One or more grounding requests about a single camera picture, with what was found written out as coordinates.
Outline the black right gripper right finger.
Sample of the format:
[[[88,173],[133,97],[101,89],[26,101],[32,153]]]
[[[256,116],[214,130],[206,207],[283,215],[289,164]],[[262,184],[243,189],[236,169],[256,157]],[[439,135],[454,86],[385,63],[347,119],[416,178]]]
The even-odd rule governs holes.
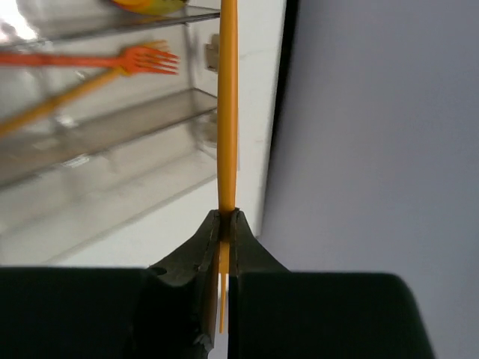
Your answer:
[[[388,273],[297,272],[231,218],[230,358],[433,358],[410,288]]]

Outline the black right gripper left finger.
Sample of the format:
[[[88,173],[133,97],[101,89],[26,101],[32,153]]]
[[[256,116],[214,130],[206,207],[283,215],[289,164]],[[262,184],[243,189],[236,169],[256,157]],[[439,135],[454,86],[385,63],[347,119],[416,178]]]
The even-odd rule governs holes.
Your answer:
[[[1,268],[3,358],[206,358],[220,215],[147,268]]]

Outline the orange plastic spoon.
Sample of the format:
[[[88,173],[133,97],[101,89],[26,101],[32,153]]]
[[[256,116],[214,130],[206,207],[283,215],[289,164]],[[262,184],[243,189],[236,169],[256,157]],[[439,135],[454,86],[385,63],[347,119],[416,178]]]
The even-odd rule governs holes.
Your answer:
[[[118,7],[141,15],[160,16],[183,9],[185,0],[113,0]]]

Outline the red-orange plastic fork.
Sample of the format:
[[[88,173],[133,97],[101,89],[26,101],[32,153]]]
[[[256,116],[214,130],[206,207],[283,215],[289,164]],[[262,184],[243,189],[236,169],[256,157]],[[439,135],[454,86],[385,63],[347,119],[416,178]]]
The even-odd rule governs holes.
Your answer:
[[[1,53],[1,65],[26,67],[119,68],[126,73],[177,74],[179,58],[170,52],[146,46],[131,46],[113,57],[59,54]]]

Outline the yellow-orange fork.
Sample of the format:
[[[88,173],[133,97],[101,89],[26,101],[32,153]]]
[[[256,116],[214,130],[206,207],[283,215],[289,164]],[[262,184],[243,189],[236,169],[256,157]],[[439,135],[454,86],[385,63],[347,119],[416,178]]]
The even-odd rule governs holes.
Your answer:
[[[217,104],[217,179],[221,216],[219,332],[225,332],[231,216],[236,209],[238,159],[238,4],[221,2]]]
[[[165,42],[155,41],[153,43],[147,43],[137,46],[146,46],[153,49],[158,49],[158,45],[164,45]],[[169,48],[165,47],[159,49],[165,52],[169,52]],[[43,101],[41,104],[36,105],[33,108],[30,108],[24,111],[21,114],[15,115],[10,119],[6,120],[1,124],[1,136],[4,137],[18,129],[21,129],[24,126],[27,126],[30,123],[33,123],[37,119],[51,114],[55,109],[66,105],[67,103],[78,99],[81,96],[84,96],[91,91],[96,90],[97,88],[102,87],[103,85],[108,84],[109,82],[115,80],[119,76],[132,76],[138,73],[126,73],[119,68],[106,68],[107,70],[104,73],[101,73],[97,77],[87,80],[75,88],[67,90],[66,92],[54,96],[51,99]]]

